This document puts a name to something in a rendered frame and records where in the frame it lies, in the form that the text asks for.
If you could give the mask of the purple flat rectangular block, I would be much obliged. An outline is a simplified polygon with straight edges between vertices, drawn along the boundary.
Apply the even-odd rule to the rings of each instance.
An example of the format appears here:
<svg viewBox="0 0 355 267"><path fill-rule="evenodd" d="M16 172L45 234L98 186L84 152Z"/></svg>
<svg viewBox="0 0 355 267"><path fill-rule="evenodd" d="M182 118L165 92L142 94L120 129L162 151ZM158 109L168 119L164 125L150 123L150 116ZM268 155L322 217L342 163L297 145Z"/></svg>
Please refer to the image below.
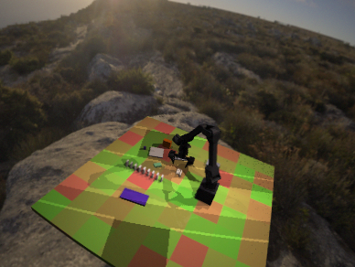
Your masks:
<svg viewBox="0 0 355 267"><path fill-rule="evenodd" d="M129 200L131 202L134 202L136 204L145 206L146 201L149 199L148 195L133 191L131 189L124 188L124 191L120 198Z"/></svg>

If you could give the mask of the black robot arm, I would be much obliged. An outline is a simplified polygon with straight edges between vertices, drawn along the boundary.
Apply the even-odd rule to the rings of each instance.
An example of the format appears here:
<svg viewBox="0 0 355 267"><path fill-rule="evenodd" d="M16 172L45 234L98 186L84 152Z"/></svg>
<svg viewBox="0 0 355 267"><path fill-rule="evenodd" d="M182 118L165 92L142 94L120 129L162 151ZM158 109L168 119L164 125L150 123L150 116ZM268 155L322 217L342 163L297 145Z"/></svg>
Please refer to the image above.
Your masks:
<svg viewBox="0 0 355 267"><path fill-rule="evenodd" d="M218 180L221 179L219 168L217 165L218 157L218 141L221 138L221 129L217 126L208 125L206 123L200 124L194 130L189 133L179 135L178 133L172 138L172 141L179 145L178 150L181 152L187 152L194 137L200 133L206 135L209 141L209 165L205 167L206 173L206 189L215 192ZM187 152L188 155L188 152Z"/></svg>

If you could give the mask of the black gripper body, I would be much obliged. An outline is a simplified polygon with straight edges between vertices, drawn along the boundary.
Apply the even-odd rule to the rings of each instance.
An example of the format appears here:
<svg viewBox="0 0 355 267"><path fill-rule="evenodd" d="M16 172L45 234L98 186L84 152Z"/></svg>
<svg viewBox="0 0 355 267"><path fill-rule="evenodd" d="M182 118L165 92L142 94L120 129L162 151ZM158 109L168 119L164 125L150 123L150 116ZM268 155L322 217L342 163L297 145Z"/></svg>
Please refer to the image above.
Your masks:
<svg viewBox="0 0 355 267"><path fill-rule="evenodd" d="M174 156L175 157L178 157L178 158L181 158L181 159L185 159L185 160L188 160L188 163L190 165L193 165L194 164L194 161L195 161L195 157L186 157L187 155L187 152L181 152L180 150L178 151L178 154L175 154L176 151L173 151L173 150L170 150L170 152L168 153L168 157L170 158L173 158Z"/></svg>

